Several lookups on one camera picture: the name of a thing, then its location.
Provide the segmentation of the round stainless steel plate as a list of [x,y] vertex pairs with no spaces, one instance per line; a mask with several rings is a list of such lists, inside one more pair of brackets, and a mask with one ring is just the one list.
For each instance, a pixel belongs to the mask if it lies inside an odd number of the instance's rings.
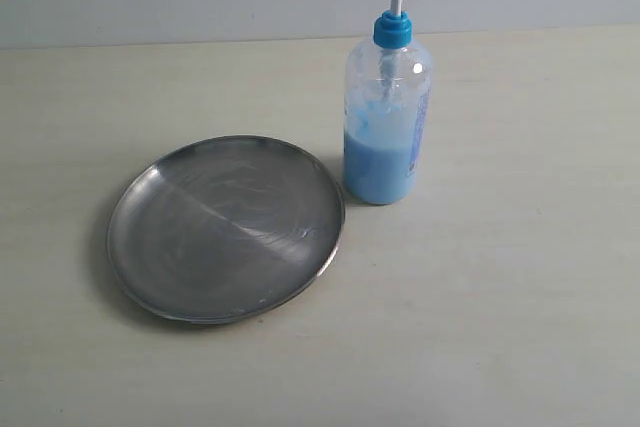
[[306,290],[333,260],[341,188],[304,149],[233,135],[181,147],[115,204],[106,254],[122,291],[167,320],[224,325]]

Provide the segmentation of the blue soap pump bottle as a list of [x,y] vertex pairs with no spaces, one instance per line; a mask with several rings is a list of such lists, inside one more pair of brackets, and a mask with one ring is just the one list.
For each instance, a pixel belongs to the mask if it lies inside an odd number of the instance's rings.
[[431,87],[431,55],[402,0],[390,0],[346,62],[343,179],[352,196],[388,205],[409,194]]

